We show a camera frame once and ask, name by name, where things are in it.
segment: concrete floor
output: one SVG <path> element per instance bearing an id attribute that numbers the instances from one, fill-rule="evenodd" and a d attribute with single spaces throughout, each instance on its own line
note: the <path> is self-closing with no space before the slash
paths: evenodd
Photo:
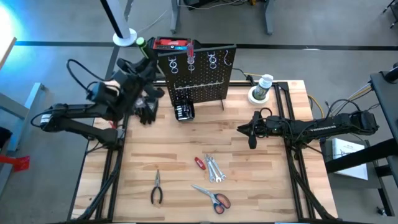
<path id="1" fill-rule="evenodd" d="M 122 8 L 126 3 L 126 0 L 120 1 Z M 261 4 L 257 7 L 223 6 L 205 11 L 182 9 L 179 33 L 175 35 L 206 43 L 397 45 L 398 28 L 389 29 L 393 21 L 391 12 L 381 14 L 388 3 L 389 0 L 278 0 L 272 36 L 264 33 Z M 19 40 L 110 42 L 113 35 L 99 1 L 6 0 L 3 4 L 12 14 Z M 139 34 L 170 36 L 169 1 L 135 0 L 128 23 L 140 30 L 167 9 L 164 18 Z M 69 76 L 65 62 L 75 58 L 104 77 L 112 51 L 113 47 L 14 47 L 0 71 L 0 91 L 23 103 L 33 83 L 42 82 L 47 90 L 35 108 L 38 113 L 54 103 L 86 103 L 85 92 Z M 136 61 L 141 53 L 134 48 L 120 49 L 119 56 Z M 278 80 L 305 80 L 308 94 L 326 110 L 324 101 L 350 96 L 369 81 L 370 73 L 390 69 L 397 58 L 396 51 L 238 49 L 234 67 L 245 72 L 270 73 Z M 83 83 L 93 80 L 82 70 L 74 70 Z M 243 78 L 239 72 L 233 72 L 232 79 Z M 358 103 L 368 108 L 376 103 L 376 97 L 369 94 Z M 373 113 L 381 128 L 367 138 L 371 144 L 391 137 L 381 109 Z M 316 108 L 313 114 L 320 117 Z M 14 122 L 0 111 L 0 126 L 12 129 Z M 342 138 L 354 140 L 349 135 Z M 30 155 L 30 169 L 11 175 L 0 196 L 1 223 L 66 220 L 86 144 L 85 139 L 74 134 L 45 133 L 30 127 L 18 152 L 18 156 Z M 396 185 L 390 177 L 385 181 L 398 212 Z M 377 190 L 332 191 L 339 217 L 344 220 L 398 221 L 398 218 L 380 217 L 375 213 L 376 206 L 381 206 Z"/>

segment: red-handled scissors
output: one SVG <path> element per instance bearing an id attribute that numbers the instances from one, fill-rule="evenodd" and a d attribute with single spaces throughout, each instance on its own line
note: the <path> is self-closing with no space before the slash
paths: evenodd
<path id="1" fill-rule="evenodd" d="M 211 201 L 213 202 L 214 211 L 216 211 L 217 214 L 222 214 L 225 211 L 224 207 L 225 208 L 231 207 L 231 202 L 229 201 L 228 197 L 226 197 L 225 195 L 214 194 L 213 192 L 203 189 L 197 185 L 192 185 L 192 187 L 210 196 Z"/>

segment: black pegboard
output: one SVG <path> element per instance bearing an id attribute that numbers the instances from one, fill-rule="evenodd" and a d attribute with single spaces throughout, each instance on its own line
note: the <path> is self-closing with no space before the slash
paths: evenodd
<path id="1" fill-rule="evenodd" d="M 226 98 L 236 45 L 194 50 L 193 67 L 187 63 L 187 51 L 159 55 L 170 99 L 192 103 Z"/>

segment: butcher block tabletop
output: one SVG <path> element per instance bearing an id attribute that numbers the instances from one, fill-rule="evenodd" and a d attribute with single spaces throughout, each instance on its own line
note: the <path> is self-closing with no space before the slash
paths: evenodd
<path id="1" fill-rule="evenodd" d="M 295 119 L 311 120 L 304 82 L 287 82 Z M 155 123 L 144 126 L 137 117 L 129 119 L 114 222 L 297 221 L 282 138 L 258 139 L 257 148 L 252 150 L 248 137 L 236 130 L 251 120 L 255 110 L 261 109 L 248 102 L 249 87 L 229 87 L 223 100 L 224 111 L 221 101 L 195 104 L 195 119 L 186 123 L 175 119 L 167 89 L 164 90 L 166 94 L 159 101 Z M 269 94 L 269 101 L 262 107 L 278 114 L 275 91 L 270 90 Z M 95 119 L 94 126 L 110 128 L 103 119 Z M 95 144 L 95 141 L 89 143 L 89 148 Z M 316 141 L 310 145 L 320 150 Z M 199 157 L 204 161 L 205 154 L 215 158 L 226 180 L 209 182 L 207 168 L 201 170 L 194 160 Z M 337 217 L 322 155 L 304 149 L 303 156 L 312 192 L 326 210 Z M 105 158 L 105 149 L 86 156 L 72 218 L 82 214 L 98 193 Z M 161 206 L 150 202 L 157 169 L 163 190 Z M 221 215 L 216 214 L 209 196 L 191 185 L 224 194 L 231 201 L 231 207 Z M 110 190 L 104 200 L 103 216 L 108 211 L 109 195 Z M 306 211 L 302 192 L 300 198 Z"/>

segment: white tape roll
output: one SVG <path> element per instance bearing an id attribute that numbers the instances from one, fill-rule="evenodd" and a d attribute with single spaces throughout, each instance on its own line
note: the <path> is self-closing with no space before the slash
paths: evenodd
<path id="1" fill-rule="evenodd" d="M 253 91 L 256 89 L 256 86 L 250 88 L 249 90 L 249 94 L 248 94 L 248 99 L 250 101 L 251 104 L 253 105 L 263 105 L 264 103 L 266 103 L 269 99 L 269 93 L 267 93 L 266 97 L 263 100 L 256 100 L 253 97 Z"/>

